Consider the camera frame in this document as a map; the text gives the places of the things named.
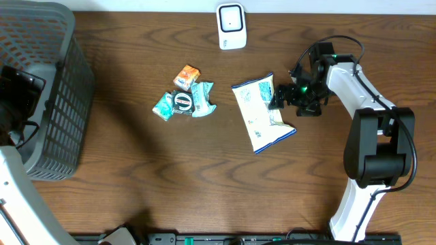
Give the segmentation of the teal snack packet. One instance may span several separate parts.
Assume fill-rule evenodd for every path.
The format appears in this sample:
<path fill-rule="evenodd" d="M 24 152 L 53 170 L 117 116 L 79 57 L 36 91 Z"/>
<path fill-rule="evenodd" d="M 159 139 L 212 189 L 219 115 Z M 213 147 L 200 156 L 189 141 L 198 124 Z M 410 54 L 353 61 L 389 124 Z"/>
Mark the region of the teal snack packet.
<path fill-rule="evenodd" d="M 209 102 L 209 94 L 213 87 L 213 82 L 194 82 L 191 86 L 193 95 L 194 111 L 192 116 L 199 118 L 212 114 L 216 109 L 216 105 L 211 105 Z"/>

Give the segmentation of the orange small box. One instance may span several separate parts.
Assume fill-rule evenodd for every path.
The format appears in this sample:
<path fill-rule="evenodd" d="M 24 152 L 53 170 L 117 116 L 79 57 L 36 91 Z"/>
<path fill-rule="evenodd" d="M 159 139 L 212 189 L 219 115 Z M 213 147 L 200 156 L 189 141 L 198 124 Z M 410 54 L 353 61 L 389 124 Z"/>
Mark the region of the orange small box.
<path fill-rule="evenodd" d="M 173 79 L 173 83 L 184 91 L 188 91 L 192 84 L 198 79 L 200 74 L 201 73 L 199 69 L 196 69 L 190 65 L 186 65 L 178 73 L 175 79 Z"/>

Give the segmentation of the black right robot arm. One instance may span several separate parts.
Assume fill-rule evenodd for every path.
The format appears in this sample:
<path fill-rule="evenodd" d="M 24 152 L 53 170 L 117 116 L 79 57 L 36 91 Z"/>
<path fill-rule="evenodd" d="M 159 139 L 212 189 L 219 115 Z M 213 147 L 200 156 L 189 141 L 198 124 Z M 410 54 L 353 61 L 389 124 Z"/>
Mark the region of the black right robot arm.
<path fill-rule="evenodd" d="M 406 189 L 416 177 L 415 116 L 387 100 L 365 77 L 360 59 L 337 54 L 330 37 L 304 52 L 310 71 L 297 61 L 293 80 L 278 85 L 269 108 L 298 108 L 298 116 L 319 116 L 322 106 L 336 95 L 352 118 L 343 165 L 347 187 L 338 210 L 329 221 L 330 236 L 341 242 L 362 242 L 381 198 Z"/>

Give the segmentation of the teal small box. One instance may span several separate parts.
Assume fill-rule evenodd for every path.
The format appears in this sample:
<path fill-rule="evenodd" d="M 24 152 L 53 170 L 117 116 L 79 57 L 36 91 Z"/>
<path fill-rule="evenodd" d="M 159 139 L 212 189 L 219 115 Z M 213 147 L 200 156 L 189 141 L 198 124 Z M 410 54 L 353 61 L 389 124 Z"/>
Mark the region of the teal small box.
<path fill-rule="evenodd" d="M 173 116 L 172 95 L 165 93 L 153 108 L 153 113 L 158 115 L 165 121 L 168 121 Z"/>

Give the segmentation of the yellow snack bag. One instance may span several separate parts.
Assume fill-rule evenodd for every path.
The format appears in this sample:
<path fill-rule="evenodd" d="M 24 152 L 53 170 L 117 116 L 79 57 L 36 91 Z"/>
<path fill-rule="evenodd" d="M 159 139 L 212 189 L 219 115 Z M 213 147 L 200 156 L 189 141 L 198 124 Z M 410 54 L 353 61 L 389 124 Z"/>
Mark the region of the yellow snack bag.
<path fill-rule="evenodd" d="M 294 135 L 296 129 L 283 122 L 279 110 L 268 107 L 273 99 L 273 73 L 232 86 L 254 153 Z"/>

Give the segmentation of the black round-logo packet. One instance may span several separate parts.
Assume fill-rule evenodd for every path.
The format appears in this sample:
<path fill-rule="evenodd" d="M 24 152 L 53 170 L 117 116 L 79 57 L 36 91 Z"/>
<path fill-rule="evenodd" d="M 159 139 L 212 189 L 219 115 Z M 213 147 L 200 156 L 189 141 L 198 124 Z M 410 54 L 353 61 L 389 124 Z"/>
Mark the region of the black round-logo packet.
<path fill-rule="evenodd" d="M 192 115 L 194 111 L 193 96 L 191 93 L 173 91 L 172 111 L 177 114 Z"/>

